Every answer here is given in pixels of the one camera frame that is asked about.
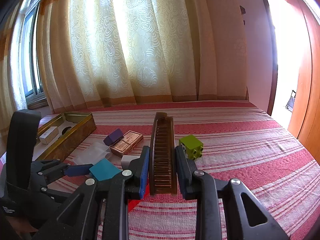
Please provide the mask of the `teal toy block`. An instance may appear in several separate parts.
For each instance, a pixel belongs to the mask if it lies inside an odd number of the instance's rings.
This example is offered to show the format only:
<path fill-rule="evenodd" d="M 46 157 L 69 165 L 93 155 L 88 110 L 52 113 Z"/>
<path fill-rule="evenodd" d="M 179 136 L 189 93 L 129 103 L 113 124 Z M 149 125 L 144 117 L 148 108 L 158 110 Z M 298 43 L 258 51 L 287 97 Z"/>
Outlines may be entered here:
<path fill-rule="evenodd" d="M 93 165 L 89 171 L 92 176 L 97 181 L 103 181 L 113 178 L 116 174 L 120 173 L 121 170 L 115 167 L 110 161 L 107 159 L 102 159 L 95 165 Z"/>

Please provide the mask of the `purple small box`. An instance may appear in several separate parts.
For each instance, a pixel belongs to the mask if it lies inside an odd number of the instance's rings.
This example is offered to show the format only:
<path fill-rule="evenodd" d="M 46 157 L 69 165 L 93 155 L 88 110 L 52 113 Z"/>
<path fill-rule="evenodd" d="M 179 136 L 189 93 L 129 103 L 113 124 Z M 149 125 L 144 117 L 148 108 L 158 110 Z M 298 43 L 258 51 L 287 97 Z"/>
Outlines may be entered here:
<path fill-rule="evenodd" d="M 121 129 L 116 129 L 113 132 L 111 132 L 104 140 L 104 144 L 107 146 L 111 146 L 114 143 L 116 143 L 118 140 L 120 140 L 124 136 Z"/>

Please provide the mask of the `red toy block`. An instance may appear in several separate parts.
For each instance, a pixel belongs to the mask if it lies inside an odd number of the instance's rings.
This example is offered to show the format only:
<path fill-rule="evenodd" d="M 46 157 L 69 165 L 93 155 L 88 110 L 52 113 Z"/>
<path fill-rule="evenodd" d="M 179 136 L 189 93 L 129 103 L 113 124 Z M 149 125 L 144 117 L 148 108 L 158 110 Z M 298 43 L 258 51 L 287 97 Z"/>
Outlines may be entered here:
<path fill-rule="evenodd" d="M 146 186 L 145 193 L 142 199 L 140 200 L 129 200 L 128 201 L 128 211 L 131 212 L 142 200 L 144 200 L 150 194 L 149 184 Z"/>

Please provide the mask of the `copper metal case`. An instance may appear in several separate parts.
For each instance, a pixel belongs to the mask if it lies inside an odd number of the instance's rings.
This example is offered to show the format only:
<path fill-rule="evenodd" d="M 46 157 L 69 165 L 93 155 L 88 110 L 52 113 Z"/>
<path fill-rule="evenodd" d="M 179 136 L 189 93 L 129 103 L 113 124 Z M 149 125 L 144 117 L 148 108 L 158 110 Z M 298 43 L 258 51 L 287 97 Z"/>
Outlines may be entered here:
<path fill-rule="evenodd" d="M 113 154 L 122 157 L 123 155 L 129 154 L 143 139 L 141 133 L 128 131 L 122 138 L 110 146 L 110 150 Z"/>

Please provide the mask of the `lime green toy block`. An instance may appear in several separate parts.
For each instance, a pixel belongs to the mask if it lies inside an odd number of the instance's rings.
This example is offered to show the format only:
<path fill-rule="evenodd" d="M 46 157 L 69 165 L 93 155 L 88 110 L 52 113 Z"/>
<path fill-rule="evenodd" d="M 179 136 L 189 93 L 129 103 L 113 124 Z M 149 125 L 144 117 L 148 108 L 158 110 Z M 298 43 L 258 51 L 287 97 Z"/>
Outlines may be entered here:
<path fill-rule="evenodd" d="M 194 135 L 190 134 L 180 138 L 178 144 L 182 147 L 183 152 L 188 159 L 196 160 L 202 157 L 203 142 Z"/>

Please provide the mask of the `brown plastic comb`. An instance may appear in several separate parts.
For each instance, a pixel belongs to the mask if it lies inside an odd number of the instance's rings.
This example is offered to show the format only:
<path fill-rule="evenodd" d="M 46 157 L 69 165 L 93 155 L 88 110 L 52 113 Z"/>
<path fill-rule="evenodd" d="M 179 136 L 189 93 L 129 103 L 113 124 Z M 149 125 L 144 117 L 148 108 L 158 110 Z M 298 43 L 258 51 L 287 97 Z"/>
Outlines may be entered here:
<path fill-rule="evenodd" d="M 177 194 L 174 120 L 157 112 L 153 122 L 149 156 L 150 194 Z"/>

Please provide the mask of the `gold metal tin box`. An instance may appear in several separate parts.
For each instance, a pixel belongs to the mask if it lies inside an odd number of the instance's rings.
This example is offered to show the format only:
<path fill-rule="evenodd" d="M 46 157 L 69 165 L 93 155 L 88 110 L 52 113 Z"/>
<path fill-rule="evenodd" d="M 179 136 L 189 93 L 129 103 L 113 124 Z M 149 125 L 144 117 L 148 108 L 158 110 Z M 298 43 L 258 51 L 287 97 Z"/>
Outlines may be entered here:
<path fill-rule="evenodd" d="M 39 137 L 51 127 L 56 127 L 58 134 L 48 144 L 43 144 Z M 64 161 L 96 128 L 92 113 L 65 112 L 43 118 L 38 129 L 33 160 Z"/>

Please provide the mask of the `white cardboard box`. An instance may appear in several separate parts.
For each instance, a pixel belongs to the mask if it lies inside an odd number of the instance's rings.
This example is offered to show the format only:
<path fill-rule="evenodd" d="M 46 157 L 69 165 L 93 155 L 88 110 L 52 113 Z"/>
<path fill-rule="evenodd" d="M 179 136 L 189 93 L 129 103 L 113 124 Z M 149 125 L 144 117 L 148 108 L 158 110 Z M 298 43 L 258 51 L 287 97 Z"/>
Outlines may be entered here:
<path fill-rule="evenodd" d="M 40 135 L 39 140 L 42 144 L 48 145 L 58 134 L 58 127 L 52 126 Z"/>

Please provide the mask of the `white small block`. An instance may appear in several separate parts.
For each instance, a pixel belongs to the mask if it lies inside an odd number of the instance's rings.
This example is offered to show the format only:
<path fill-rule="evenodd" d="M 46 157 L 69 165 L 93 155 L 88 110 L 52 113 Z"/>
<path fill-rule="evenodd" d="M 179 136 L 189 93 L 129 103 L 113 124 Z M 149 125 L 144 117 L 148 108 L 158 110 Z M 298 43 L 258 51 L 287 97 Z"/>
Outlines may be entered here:
<path fill-rule="evenodd" d="M 139 155 L 123 155 L 121 158 L 122 169 L 127 170 L 129 168 L 131 161 L 139 158 L 140 158 Z"/>

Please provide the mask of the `red striped bedspread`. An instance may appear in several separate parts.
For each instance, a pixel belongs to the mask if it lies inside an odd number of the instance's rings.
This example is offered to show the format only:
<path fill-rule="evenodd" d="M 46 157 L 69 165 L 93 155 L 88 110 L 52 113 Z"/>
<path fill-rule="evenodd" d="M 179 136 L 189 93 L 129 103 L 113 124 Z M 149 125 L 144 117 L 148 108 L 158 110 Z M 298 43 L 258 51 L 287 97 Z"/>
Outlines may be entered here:
<path fill-rule="evenodd" d="M 290 132 L 250 102 L 158 103 L 92 109 L 86 113 L 93 114 L 97 128 L 86 142 L 91 145 L 118 128 L 138 132 L 144 139 L 133 154 L 140 156 L 144 146 L 150 147 L 157 112 L 173 118 L 175 148 L 180 146 L 180 138 L 190 134 L 203 142 L 202 157 L 193 160 L 197 169 L 215 179 L 242 181 L 289 239 L 319 239 L 319 164 Z M 35 111 L 13 114 L 7 162 L 3 166 L 8 182 L 25 185 L 31 162 L 42 161 L 33 160 L 39 126 L 40 115 Z M 91 172 L 63 176 L 49 184 L 48 189 L 71 196 L 88 179 L 95 179 Z M 149 194 L 128 211 L 128 239 L 196 239 L 196 212 L 197 201 L 183 198 L 177 177 L 176 195 Z M 21 232 L 34 239 L 40 228 L 25 219 L 7 217 L 1 211 L 1 239 L 19 239 Z"/>

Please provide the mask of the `wooden door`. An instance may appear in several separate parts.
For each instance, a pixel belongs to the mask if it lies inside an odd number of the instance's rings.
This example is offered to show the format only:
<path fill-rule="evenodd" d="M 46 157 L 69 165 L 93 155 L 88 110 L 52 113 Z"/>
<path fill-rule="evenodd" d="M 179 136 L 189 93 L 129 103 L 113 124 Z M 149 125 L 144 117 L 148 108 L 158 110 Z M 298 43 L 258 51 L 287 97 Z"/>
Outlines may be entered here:
<path fill-rule="evenodd" d="M 309 41 L 288 130 L 319 161 L 319 22 L 306 0 L 286 1 L 302 14 Z"/>

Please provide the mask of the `dark folding chair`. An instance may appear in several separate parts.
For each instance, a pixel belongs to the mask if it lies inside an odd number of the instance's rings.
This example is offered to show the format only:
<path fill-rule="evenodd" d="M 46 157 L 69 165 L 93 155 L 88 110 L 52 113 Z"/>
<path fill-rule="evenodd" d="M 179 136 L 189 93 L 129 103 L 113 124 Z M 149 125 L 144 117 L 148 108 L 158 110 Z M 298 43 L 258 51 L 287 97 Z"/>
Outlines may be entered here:
<path fill-rule="evenodd" d="M 294 90 L 292 90 L 290 98 L 285 106 L 285 108 L 290 112 L 293 111 L 294 104 L 295 104 L 295 98 L 296 98 L 296 92 Z"/>

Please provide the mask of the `cream patterned curtain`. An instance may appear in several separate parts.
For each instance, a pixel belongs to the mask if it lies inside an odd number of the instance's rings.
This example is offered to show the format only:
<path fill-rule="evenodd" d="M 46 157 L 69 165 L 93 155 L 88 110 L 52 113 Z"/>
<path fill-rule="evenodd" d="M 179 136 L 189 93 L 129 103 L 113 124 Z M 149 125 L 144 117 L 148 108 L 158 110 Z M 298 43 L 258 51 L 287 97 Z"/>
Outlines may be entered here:
<path fill-rule="evenodd" d="M 248 98 L 237 0 L 18 0 L 1 27 L 5 116 L 27 106 L 19 48 L 36 1 L 36 52 L 53 112 Z"/>

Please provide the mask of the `window frame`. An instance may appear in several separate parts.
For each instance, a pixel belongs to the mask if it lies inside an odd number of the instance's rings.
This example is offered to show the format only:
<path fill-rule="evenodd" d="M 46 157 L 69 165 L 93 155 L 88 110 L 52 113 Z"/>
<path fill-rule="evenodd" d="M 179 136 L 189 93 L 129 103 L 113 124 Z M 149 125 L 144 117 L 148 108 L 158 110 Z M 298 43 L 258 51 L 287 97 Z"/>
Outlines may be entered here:
<path fill-rule="evenodd" d="M 20 68 L 24 96 L 29 109 L 48 106 L 40 77 L 39 62 L 36 52 L 36 24 L 40 2 L 29 6 L 22 25 L 20 41 Z"/>

